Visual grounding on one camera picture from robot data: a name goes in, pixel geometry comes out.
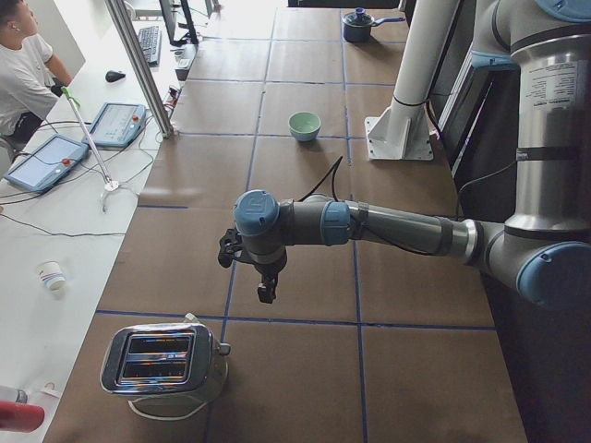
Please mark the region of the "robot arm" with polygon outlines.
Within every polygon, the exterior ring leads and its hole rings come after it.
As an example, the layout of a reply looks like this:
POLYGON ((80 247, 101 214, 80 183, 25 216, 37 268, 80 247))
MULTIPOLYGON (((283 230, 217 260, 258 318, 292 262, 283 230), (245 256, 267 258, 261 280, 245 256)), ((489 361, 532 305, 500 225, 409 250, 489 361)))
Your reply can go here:
POLYGON ((581 173, 589 143, 590 5, 586 1, 480 1, 472 64, 520 71, 515 210, 502 223, 452 221, 363 202, 309 195, 242 195, 219 263, 251 264, 260 301, 274 300, 290 245, 393 245, 458 257, 547 309, 590 302, 590 224, 581 173))

